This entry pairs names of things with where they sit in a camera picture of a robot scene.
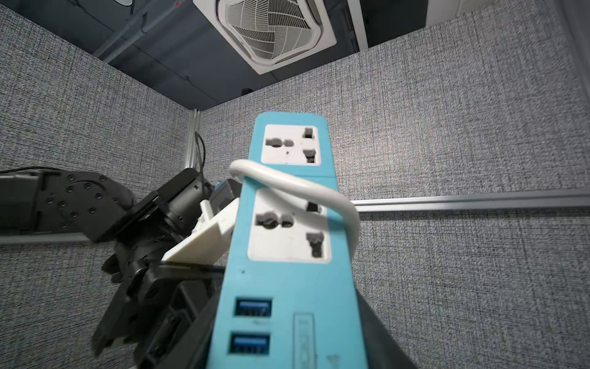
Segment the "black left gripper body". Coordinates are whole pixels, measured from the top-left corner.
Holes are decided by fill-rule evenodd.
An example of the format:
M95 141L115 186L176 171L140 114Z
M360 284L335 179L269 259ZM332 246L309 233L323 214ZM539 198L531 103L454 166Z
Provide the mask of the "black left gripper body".
M135 344L135 364L170 364L190 324L187 299L206 302L221 290L225 269L163 262L175 238L162 226L111 228L96 239L115 242L103 270L119 287L92 336L92 354Z

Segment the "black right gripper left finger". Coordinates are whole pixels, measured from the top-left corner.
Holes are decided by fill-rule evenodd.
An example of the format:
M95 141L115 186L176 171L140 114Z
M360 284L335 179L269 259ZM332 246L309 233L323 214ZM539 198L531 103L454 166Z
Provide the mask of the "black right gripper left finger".
M170 368L206 368L221 290L206 302L187 299L186 312L190 324L175 345Z

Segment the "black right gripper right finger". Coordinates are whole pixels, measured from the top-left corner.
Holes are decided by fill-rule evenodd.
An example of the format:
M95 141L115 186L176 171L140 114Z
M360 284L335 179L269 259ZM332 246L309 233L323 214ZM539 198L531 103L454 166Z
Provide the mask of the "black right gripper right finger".
M356 290L368 368L417 369L376 316L361 293Z

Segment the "teal power strip with sockets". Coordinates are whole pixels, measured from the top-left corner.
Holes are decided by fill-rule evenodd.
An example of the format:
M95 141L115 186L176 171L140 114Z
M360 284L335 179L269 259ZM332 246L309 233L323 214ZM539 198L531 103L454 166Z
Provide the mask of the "teal power strip with sockets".
M313 190L241 181L207 367L367 367L351 267L358 223Z

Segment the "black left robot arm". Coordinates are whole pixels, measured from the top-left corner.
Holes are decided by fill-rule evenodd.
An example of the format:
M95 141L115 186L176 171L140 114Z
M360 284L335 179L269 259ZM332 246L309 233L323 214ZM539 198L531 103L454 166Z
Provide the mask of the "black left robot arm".
M207 365L224 269L164 260L201 216L214 186L184 169L142 200L97 172L27 168L1 173L1 234L80 232L113 242L103 264L118 290L92 336L100 355L116 341L136 344L139 368Z

